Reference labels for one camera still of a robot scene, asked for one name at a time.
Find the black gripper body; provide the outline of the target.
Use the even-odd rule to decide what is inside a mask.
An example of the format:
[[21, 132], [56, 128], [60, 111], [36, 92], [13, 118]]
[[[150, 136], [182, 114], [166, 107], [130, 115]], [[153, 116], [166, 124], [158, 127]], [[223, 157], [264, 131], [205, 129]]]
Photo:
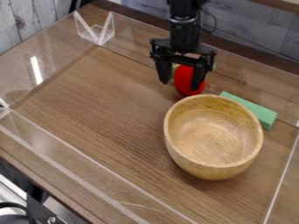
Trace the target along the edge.
[[192, 59], [189, 54], [197, 54], [202, 58], [206, 70], [215, 69], [215, 58], [217, 51], [202, 43], [197, 43], [189, 49], [176, 49], [170, 45], [168, 38], [152, 38], [149, 40], [149, 57], [153, 59], [156, 69], [169, 66], [172, 63], [192, 66], [197, 59]]

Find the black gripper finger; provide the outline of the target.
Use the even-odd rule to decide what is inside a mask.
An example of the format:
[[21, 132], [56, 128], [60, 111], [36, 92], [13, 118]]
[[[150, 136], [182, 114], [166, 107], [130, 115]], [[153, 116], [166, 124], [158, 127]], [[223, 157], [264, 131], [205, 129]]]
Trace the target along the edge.
[[190, 77], [190, 91], [194, 91], [204, 81], [206, 73], [206, 63], [202, 59], [198, 59], [193, 65], [193, 74]]
[[154, 67], [158, 75], [158, 80], [162, 84], [166, 84], [172, 78], [172, 63], [164, 57], [153, 57]]

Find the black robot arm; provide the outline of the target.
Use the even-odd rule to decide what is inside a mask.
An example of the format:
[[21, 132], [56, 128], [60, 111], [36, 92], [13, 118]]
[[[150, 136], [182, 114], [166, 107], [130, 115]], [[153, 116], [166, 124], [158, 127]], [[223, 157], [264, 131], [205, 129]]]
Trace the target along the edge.
[[169, 82], [173, 64], [184, 65], [192, 68], [190, 91], [196, 90], [205, 80], [206, 73], [215, 69], [217, 52], [200, 41], [202, 6], [208, 1], [166, 0], [169, 36], [149, 40], [149, 57], [160, 82]]

